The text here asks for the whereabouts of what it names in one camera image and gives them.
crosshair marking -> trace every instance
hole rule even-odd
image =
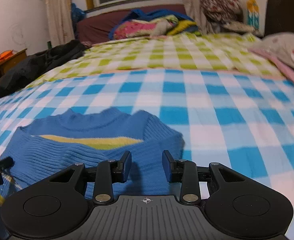
[[[142,201],[145,202],[145,203],[147,204],[147,203],[149,203],[149,202],[152,201],[152,200],[151,200],[150,198],[144,198]]]

black circular pad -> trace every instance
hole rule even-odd
[[[68,183],[31,185],[8,197],[1,208],[2,221],[14,236],[51,239],[81,225],[88,214],[83,195]]]
[[[261,216],[270,209],[268,200],[255,195],[240,196],[235,198],[232,204],[240,214],[251,217]]]
[[[206,201],[205,214],[230,236],[267,239],[287,231],[293,208],[282,194],[250,180],[222,184]]]
[[[44,217],[54,214],[60,206],[58,198],[45,195],[28,199],[24,204],[24,210],[32,216]]]

metal screw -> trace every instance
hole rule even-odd
[[[183,196],[183,200],[187,202],[195,202],[198,200],[198,197],[195,194],[186,194]]]
[[[100,194],[95,197],[95,199],[99,202],[106,202],[111,199],[108,194]]]

black jacket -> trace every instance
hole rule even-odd
[[[42,74],[83,55],[85,46],[78,40],[28,56],[0,78],[0,98],[24,88]]]

maroon pillow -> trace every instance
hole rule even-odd
[[[108,34],[111,29],[118,25],[132,9],[107,12],[78,22],[77,32],[79,40],[81,42],[89,41],[92,44],[109,41]],[[140,9],[145,13],[160,9],[168,9],[186,14],[185,8],[182,4],[146,6],[141,7]]]

